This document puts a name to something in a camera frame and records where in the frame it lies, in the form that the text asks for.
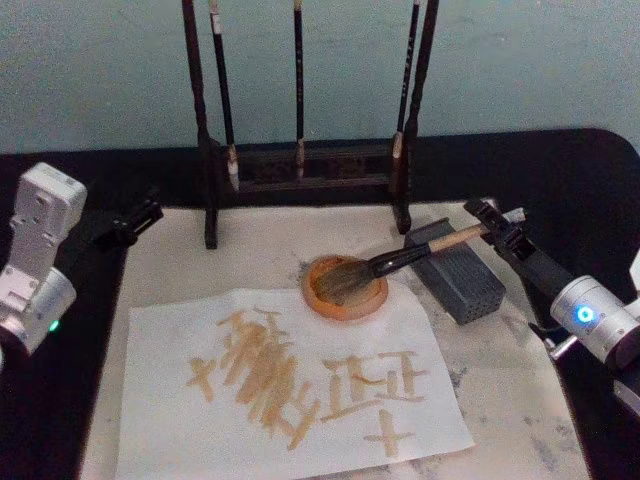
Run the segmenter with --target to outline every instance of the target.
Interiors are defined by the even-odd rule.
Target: white paper
[[[117,478],[295,479],[472,446],[424,309],[407,287],[389,283],[385,304],[357,323],[322,318],[307,307],[298,290],[234,290],[191,303],[132,310]],[[227,359],[225,368],[221,368],[222,361],[242,332],[239,329],[232,333],[232,322],[219,322],[244,310],[244,325],[254,322],[268,327],[267,315],[255,309],[280,313],[272,318],[277,328],[287,333],[276,335],[277,341],[290,343],[281,347],[283,358],[292,356],[297,361],[291,397],[299,393],[304,382],[311,382],[302,404],[298,403],[298,408],[291,402],[284,405],[280,418],[296,428],[303,418],[300,412],[309,413],[313,402],[320,402],[315,421],[292,450],[288,450],[291,429],[288,434],[284,427],[270,432],[261,424],[260,416],[251,423],[248,416],[252,404],[236,402],[250,365],[242,369],[235,384],[223,384],[234,357]],[[225,340],[230,334],[231,346]],[[406,354],[405,367],[408,358],[413,371],[427,371],[407,377],[408,383],[413,378],[413,394],[407,392],[402,358],[380,356],[405,351],[415,352]],[[361,362],[361,375],[353,371],[350,375],[346,366],[323,364],[323,360],[341,361],[349,356],[367,359]],[[195,376],[191,364],[195,358],[199,367],[215,360],[215,368],[201,375],[212,389],[210,402],[204,384],[194,381],[187,385]],[[338,380],[334,378],[334,389],[338,383],[341,386],[340,405],[334,402],[334,410],[363,402],[369,402],[369,406],[341,418],[320,420],[333,413],[333,373],[327,365],[339,376]],[[394,390],[390,385],[393,378],[389,380],[394,376],[397,389],[392,396],[413,401],[384,398]],[[375,380],[379,381],[376,385],[363,383]],[[360,388],[360,393],[354,393],[352,385],[357,385],[354,388]],[[359,394],[363,398],[354,402],[354,395]],[[385,443],[377,438],[382,437],[383,418],[391,420],[396,434],[410,434],[396,439],[397,451],[393,450],[393,441]]]

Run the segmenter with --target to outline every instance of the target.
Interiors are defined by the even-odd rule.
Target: marble surface
[[[416,205],[414,227],[448,216],[473,223],[461,204]],[[220,248],[203,247],[204,213],[166,210],[129,253],[81,478],[112,479],[117,463],[131,307],[197,299],[232,288],[295,287],[300,269],[331,253],[373,256],[402,246],[386,206],[236,209],[221,213]],[[393,278],[425,308],[476,446],[448,455],[322,480],[588,478],[553,367],[526,326],[533,313],[517,276],[481,240],[470,246],[507,287],[501,308],[458,326],[410,268]]]

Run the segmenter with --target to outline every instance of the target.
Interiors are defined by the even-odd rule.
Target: paper sheet
[[[131,312],[117,478],[295,479],[473,445],[404,285],[358,323],[298,290]]]

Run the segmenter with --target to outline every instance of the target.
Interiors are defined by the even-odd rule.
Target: calligraphy brush
[[[227,138],[227,168],[229,179],[233,189],[240,189],[238,177],[238,154],[236,152],[233,135],[233,120],[231,118],[231,102],[229,101],[229,84],[227,81],[227,68],[224,62],[224,47],[222,45],[222,23],[220,22],[220,10],[218,0],[209,0],[209,19],[213,32],[213,47],[216,52],[216,65],[218,67],[218,83],[220,84],[220,98],[222,100],[222,114],[224,116],[224,130]]]
[[[404,117],[407,110],[407,95],[409,92],[409,82],[411,81],[411,65],[413,63],[413,51],[416,42],[416,30],[418,28],[418,17],[420,16],[420,0],[413,0],[413,10],[411,11],[411,24],[409,26],[409,41],[407,42],[407,57],[404,65],[404,76],[402,78],[402,94],[400,95],[400,111],[398,112],[398,127],[393,136],[393,163],[394,172],[402,154],[402,132],[404,131]]]
[[[318,277],[313,287],[314,293],[324,302],[344,305],[349,298],[357,295],[375,279],[487,232],[484,225],[473,225],[424,244],[383,253],[370,260],[340,264]]]
[[[293,29],[296,48],[296,165],[304,176],[304,78],[302,70],[302,0],[293,0]]]

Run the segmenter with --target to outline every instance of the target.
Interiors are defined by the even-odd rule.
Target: black table
[[[151,186],[163,206],[202,208],[195,148],[0,156],[0,264],[18,177],[39,161],[89,188],[85,214],[56,266],[72,279],[96,229],[134,205]],[[419,139],[411,173],[414,202],[496,198],[528,210],[528,234],[576,275],[590,274],[624,301],[635,289],[628,268],[640,247],[640,159],[624,139],[576,129]],[[327,191],[252,198],[256,205],[373,203],[379,191]],[[153,235],[153,230],[146,234]],[[100,380],[126,251],[91,258],[94,275],[62,328],[25,365],[0,377],[0,478],[73,478]],[[525,285],[538,320],[550,302]],[[640,478],[640,423],[611,394],[612,380],[582,347],[558,366],[587,465],[594,478]]]

